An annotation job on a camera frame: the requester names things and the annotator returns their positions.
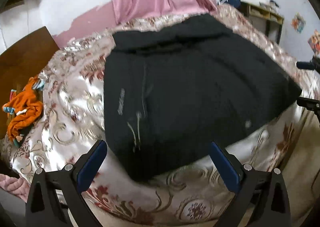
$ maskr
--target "orange cloth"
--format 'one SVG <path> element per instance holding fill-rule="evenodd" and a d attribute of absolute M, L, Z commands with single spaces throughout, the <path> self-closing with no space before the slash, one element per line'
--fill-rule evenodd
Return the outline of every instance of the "orange cloth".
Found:
<path fill-rule="evenodd" d="M 26 113 L 16 116 L 9 123 L 8 137 L 11 141 L 19 135 L 18 130 L 31 125 L 41 115 L 43 103 L 37 100 L 36 91 L 32 89 L 32 86 L 37 81 L 37 76 L 30 78 L 28 84 L 24 88 L 24 91 L 17 94 L 11 101 L 3 105 L 3 107 L 14 108 L 15 113 L 27 109 Z"/>

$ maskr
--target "bed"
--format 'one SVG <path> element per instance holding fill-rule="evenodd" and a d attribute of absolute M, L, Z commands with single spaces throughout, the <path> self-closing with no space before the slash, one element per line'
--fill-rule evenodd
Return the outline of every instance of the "bed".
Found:
<path fill-rule="evenodd" d="M 294 58 L 257 31 L 236 9 L 220 5 L 212 15 L 265 51 L 300 85 L 302 96 L 319 99 L 319 81 L 315 73 L 298 70 Z M 38 75 L 45 81 L 43 117 L 20 148 L 7 136 L 0 142 L 2 159 L 30 184 L 37 168 L 60 170 L 76 162 L 95 141 L 105 140 L 103 75 L 105 61 L 115 45 L 112 34 L 121 30 L 159 31 L 190 16 L 133 19 L 74 40 L 58 50 Z M 314 121 L 308 122 L 313 117 L 311 112 L 293 104 L 278 118 L 227 150 L 241 163 L 249 163 L 257 170 L 270 171 L 283 159 L 287 160 L 282 164 L 285 168 L 292 163 L 287 157 L 301 145 L 303 133 L 314 128 Z M 293 179 L 288 179 L 290 190 Z M 212 226 L 233 198 L 209 157 L 156 176 L 148 183 L 137 183 L 128 177 L 110 151 L 83 196 L 104 226 L 108 226 L 110 219 L 118 221 L 119 226 L 132 223 L 152 226 L 205 223 Z M 63 202 L 62 193 L 58 193 L 58 197 Z M 311 207 L 312 200 L 306 199 L 303 208 L 292 212 L 293 219 L 298 220 Z"/>

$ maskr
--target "floral pattern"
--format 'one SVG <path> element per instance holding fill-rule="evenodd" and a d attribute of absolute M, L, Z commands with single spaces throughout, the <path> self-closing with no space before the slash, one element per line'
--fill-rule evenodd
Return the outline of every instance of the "floral pattern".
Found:
<path fill-rule="evenodd" d="M 56 171 L 75 163 L 98 139 L 105 140 L 103 76 L 104 63 L 115 46 L 112 34 L 159 31 L 190 16 L 134 19 L 74 40 L 58 50 L 38 75 L 46 81 L 44 116 L 19 149 L 7 137 L 1 141 L 2 158 L 28 183 L 39 167 Z M 316 75 L 298 70 L 294 58 L 257 31 L 236 9 L 220 5 L 213 16 L 277 62 L 303 89 L 302 96 L 319 98 Z M 257 170 L 272 170 L 298 137 L 300 131 L 296 129 L 307 126 L 300 119 L 302 112 L 310 111 L 293 104 L 246 139 L 227 147 L 228 152 Z M 156 176 L 148 183 L 136 183 L 112 152 L 108 152 L 83 196 L 106 214 L 145 225 L 182 225 L 217 219 L 233 198 L 209 156 Z"/>

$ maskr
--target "wooden board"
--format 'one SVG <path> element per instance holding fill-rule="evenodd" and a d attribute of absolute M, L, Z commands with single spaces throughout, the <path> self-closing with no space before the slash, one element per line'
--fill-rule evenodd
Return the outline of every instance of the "wooden board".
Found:
<path fill-rule="evenodd" d="M 46 27 L 22 38 L 0 55 L 0 107 L 9 101 L 11 89 L 22 88 L 49 62 L 58 46 Z M 0 139 L 7 131 L 7 114 L 0 111 Z"/>

